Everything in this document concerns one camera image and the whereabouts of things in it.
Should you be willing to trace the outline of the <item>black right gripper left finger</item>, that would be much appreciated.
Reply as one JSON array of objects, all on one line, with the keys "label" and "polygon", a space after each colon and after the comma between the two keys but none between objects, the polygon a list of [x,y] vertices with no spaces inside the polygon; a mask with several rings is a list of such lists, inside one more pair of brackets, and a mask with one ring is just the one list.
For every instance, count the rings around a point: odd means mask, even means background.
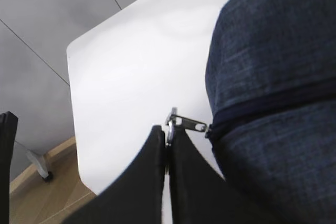
[{"label": "black right gripper left finger", "polygon": [[161,223],[165,134],[158,125],[126,170],[64,223]]}]

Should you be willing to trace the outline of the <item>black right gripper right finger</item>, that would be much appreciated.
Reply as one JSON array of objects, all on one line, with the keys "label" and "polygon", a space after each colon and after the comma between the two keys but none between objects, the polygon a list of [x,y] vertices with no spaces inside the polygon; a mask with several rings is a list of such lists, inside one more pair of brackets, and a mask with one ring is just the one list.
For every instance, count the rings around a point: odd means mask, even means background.
[{"label": "black right gripper right finger", "polygon": [[249,202],[230,188],[192,143],[176,129],[169,147],[174,223],[251,223]]}]

